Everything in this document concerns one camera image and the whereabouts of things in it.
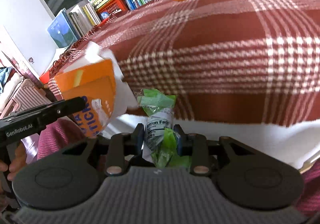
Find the white sheet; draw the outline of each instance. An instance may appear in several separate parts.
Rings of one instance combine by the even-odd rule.
[[[121,132],[132,133],[138,123],[145,122],[146,117],[124,114],[111,121],[102,134],[110,138]],[[174,124],[180,124],[185,133],[203,134],[210,140],[230,136],[297,169],[320,151],[320,120],[302,122],[289,128],[183,120],[174,120]]]

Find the black circular pad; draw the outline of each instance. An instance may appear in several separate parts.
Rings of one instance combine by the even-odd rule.
[[[64,155],[55,160],[44,158],[22,169],[12,188],[28,207],[60,210],[87,200],[99,185],[100,178],[92,166],[79,156]]]
[[[303,190],[303,180],[296,169],[260,155],[235,158],[222,168],[217,185],[233,203],[257,210],[286,207]]]

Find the nutrition facts label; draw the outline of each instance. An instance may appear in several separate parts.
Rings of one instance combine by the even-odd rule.
[[[145,131],[146,145],[154,151],[163,140],[164,129],[172,127],[172,109],[164,108],[148,117]]]

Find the orange box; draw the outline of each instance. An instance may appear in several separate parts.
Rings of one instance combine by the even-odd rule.
[[[81,96],[86,101],[85,109],[74,117],[86,136],[96,136],[113,112],[116,81],[112,61],[90,64],[58,74],[54,79],[65,100]]]

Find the plaid blanket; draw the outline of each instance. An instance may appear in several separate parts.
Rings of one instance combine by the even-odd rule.
[[[92,29],[51,76],[94,41],[133,91],[178,95],[178,119],[289,126],[320,118],[319,25],[320,0],[155,0]]]

